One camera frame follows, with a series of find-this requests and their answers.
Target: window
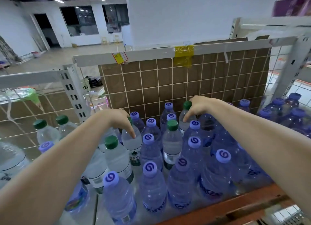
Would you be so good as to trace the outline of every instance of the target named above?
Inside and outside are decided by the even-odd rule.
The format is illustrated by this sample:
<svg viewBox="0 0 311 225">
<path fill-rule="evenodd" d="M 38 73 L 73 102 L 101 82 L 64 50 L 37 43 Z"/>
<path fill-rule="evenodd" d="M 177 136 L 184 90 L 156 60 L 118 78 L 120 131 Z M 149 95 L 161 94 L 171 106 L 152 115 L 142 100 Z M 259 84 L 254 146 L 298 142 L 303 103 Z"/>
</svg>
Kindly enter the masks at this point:
<svg viewBox="0 0 311 225">
<path fill-rule="evenodd" d="M 70 36 L 99 34 L 91 6 L 60 8 Z"/>
<path fill-rule="evenodd" d="M 121 32 L 121 26 L 130 24 L 127 5 L 103 5 L 108 33 Z"/>
</svg>

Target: person's left arm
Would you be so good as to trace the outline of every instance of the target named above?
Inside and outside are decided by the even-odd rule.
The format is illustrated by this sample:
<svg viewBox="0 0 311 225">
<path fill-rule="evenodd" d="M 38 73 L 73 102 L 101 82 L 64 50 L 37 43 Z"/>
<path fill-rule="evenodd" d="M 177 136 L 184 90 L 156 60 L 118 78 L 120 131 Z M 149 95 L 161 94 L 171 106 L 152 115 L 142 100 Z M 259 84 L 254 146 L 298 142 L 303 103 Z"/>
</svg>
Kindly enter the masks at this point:
<svg viewBox="0 0 311 225">
<path fill-rule="evenodd" d="M 58 220 L 102 134 L 115 127 L 135 137 L 127 117 L 124 110 L 97 112 L 35 159 L 0 190 L 1 224 L 48 225 Z"/>
</svg>

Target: dark doorway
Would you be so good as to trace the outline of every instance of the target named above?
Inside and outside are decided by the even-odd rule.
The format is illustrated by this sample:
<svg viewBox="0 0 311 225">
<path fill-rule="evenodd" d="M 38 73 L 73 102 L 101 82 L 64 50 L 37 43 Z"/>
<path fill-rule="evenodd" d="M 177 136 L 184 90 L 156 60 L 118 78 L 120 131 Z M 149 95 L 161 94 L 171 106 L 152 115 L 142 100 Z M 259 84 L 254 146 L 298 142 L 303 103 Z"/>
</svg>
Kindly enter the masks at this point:
<svg viewBox="0 0 311 225">
<path fill-rule="evenodd" d="M 49 44 L 49 46 L 51 48 L 54 48 L 54 47 L 60 48 L 59 42 L 57 41 L 55 33 L 52 29 L 52 26 L 49 22 L 48 17 L 46 16 L 46 14 L 34 14 L 34 16 L 35 16 L 43 34 L 44 34 L 44 37 Z"/>
</svg>

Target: green bottle cap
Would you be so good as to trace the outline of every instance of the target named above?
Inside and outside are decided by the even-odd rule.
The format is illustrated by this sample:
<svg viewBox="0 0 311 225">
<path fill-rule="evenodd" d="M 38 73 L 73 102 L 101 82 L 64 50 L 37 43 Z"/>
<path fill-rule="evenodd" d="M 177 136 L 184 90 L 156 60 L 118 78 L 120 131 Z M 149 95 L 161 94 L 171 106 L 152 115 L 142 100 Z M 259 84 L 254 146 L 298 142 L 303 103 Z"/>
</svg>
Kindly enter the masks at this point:
<svg viewBox="0 0 311 225">
<path fill-rule="evenodd" d="M 48 123 L 44 120 L 44 119 L 38 119 L 36 121 L 34 121 L 33 126 L 35 129 L 42 129 L 44 127 L 46 127 L 48 125 Z"/>
<path fill-rule="evenodd" d="M 118 144 L 119 141 L 116 136 L 108 136 L 105 138 L 105 146 L 109 150 L 116 148 Z"/>
<path fill-rule="evenodd" d="M 176 131 L 178 129 L 178 123 L 176 120 L 167 121 L 167 129 L 170 131 Z"/>
<path fill-rule="evenodd" d="M 184 110 L 189 110 L 192 106 L 192 102 L 191 101 L 185 101 L 184 102 Z"/>
<path fill-rule="evenodd" d="M 130 121 L 131 125 L 133 125 L 133 120 L 131 117 L 127 117 L 127 119 Z"/>
<path fill-rule="evenodd" d="M 56 118 L 56 121 L 59 125 L 68 123 L 69 119 L 66 115 L 60 115 Z"/>
</svg>

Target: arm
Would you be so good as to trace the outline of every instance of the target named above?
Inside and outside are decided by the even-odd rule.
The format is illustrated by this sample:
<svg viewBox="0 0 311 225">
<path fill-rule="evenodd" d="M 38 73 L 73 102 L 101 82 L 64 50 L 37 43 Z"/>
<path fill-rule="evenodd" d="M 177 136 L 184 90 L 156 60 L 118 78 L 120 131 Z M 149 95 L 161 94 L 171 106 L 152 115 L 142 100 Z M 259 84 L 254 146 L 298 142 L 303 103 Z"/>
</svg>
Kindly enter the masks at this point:
<svg viewBox="0 0 311 225">
<path fill-rule="evenodd" d="M 0 190 L 1 224 L 53 224 L 110 127 L 134 130 L 124 110 L 102 110 L 39 156 Z"/>
<path fill-rule="evenodd" d="M 280 124 L 207 97 L 185 115 L 213 115 L 306 215 L 311 216 L 311 139 Z"/>
</svg>

